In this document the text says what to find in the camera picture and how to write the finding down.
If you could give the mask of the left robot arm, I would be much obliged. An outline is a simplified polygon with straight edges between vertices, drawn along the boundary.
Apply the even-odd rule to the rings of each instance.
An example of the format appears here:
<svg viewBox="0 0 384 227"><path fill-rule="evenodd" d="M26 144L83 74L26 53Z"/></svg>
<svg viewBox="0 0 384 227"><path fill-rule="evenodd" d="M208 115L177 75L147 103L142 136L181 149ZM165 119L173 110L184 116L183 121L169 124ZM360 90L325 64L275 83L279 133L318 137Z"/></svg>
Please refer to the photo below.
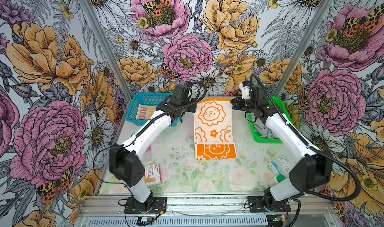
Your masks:
<svg viewBox="0 0 384 227"><path fill-rule="evenodd" d="M131 193L128 205L141 213L154 208L154 194L144 180L145 167L142 158L152 142L175 120L187 113L195 113L197 104L208 93L201 82L177 85L173 94L160 102L149 120L122 144L113 144L109 149L109 171Z"/></svg>

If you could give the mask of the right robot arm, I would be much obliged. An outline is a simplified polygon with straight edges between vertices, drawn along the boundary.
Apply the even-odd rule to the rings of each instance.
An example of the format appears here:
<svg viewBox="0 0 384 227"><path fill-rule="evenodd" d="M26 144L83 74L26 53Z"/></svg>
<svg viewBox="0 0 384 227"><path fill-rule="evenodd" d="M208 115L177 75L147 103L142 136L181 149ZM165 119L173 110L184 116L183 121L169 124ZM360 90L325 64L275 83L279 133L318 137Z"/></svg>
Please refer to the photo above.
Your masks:
<svg viewBox="0 0 384 227"><path fill-rule="evenodd" d="M233 109L253 114L254 117L249 121L271 130L296 159L296 165L288 177L265 190L262 198L264 208L272 211L284 201L305 194L333 202L347 202L359 196L362 186L358 176L344 163L335 159L331 153L321 151L305 138L276 105L255 73L251 74L249 80L240 84L240 89L242 95L231 100ZM314 191L315 188L330 181L334 164L343 168L355 184L354 191L346 197L330 197Z"/></svg>

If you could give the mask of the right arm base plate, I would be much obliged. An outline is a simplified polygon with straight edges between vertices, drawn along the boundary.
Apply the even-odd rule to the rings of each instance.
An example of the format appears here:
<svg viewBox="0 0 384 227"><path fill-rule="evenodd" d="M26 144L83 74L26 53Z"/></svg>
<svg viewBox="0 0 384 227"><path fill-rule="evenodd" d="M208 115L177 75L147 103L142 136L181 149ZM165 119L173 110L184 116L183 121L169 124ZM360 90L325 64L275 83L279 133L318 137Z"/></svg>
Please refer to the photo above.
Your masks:
<svg viewBox="0 0 384 227"><path fill-rule="evenodd" d="M277 202L270 197L248 196L247 203L251 213L289 213L290 204L287 200Z"/></svg>

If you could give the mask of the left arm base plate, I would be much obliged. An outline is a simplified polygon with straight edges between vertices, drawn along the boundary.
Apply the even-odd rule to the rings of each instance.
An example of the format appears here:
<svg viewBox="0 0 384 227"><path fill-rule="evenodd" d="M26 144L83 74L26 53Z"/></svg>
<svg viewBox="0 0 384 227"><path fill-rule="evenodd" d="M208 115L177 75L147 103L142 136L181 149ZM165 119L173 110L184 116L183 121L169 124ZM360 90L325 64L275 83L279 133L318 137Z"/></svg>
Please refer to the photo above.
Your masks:
<svg viewBox="0 0 384 227"><path fill-rule="evenodd" d="M146 202L140 203L134 198L128 198L128 202L124 205L124 213L128 215L165 213L167 200L166 197L151 197Z"/></svg>

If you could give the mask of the orange white towel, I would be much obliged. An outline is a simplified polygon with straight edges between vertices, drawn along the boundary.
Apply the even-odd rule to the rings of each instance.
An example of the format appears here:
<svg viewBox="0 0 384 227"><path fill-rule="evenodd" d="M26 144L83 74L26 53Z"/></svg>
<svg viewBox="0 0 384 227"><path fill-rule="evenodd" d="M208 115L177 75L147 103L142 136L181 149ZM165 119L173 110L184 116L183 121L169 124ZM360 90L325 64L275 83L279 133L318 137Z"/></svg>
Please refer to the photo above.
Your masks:
<svg viewBox="0 0 384 227"><path fill-rule="evenodd" d="M230 98L207 98L194 113L195 155L197 160L237 157L232 127Z"/></svg>

